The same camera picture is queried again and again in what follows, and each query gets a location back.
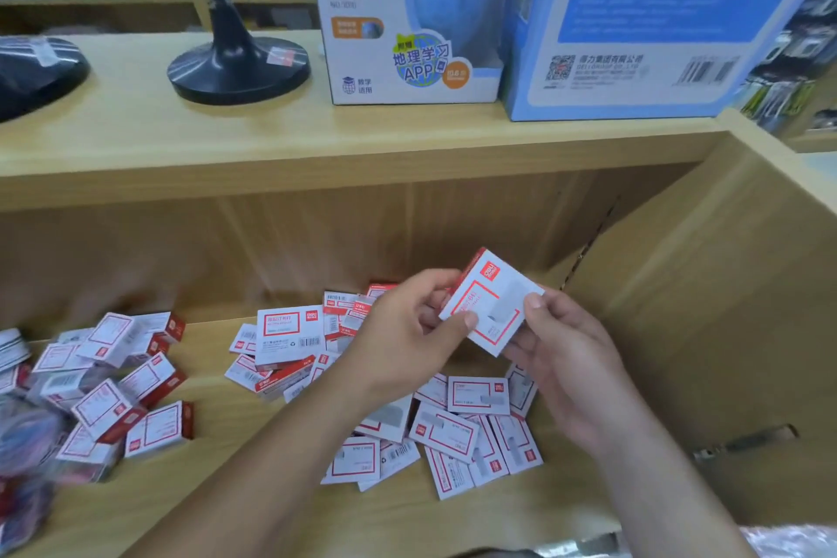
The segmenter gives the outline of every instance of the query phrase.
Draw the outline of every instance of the hand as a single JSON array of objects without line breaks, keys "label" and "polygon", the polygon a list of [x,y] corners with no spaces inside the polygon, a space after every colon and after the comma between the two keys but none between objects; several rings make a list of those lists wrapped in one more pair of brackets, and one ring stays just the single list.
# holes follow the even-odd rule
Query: hand
[{"label": "hand", "polygon": [[458,269],[425,269],[383,294],[332,367],[354,370],[366,386],[370,412],[415,392],[476,327],[471,311],[439,320],[450,298],[446,288],[459,274]]},{"label": "hand", "polygon": [[538,384],[571,441],[597,458],[642,427],[650,410],[599,320],[554,289],[530,293],[524,311],[504,354]]}]

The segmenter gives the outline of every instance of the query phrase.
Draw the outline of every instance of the orange circle label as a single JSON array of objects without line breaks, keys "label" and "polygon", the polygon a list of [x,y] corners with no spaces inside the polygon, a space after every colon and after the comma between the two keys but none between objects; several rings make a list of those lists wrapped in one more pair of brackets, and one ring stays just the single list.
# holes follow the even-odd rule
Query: orange circle label
[{"label": "orange circle label", "polygon": [[448,88],[462,88],[468,83],[470,71],[464,62],[451,62],[445,67],[445,75],[442,82]]}]

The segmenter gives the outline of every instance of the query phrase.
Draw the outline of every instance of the right hand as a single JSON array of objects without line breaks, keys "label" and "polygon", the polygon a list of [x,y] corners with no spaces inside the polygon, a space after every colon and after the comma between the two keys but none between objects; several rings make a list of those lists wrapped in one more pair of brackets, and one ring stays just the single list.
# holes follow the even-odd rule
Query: right hand
[{"label": "right hand", "polygon": [[530,293],[525,313],[503,353],[538,384],[571,441],[599,458],[643,427],[650,409],[599,320],[554,289]]}]

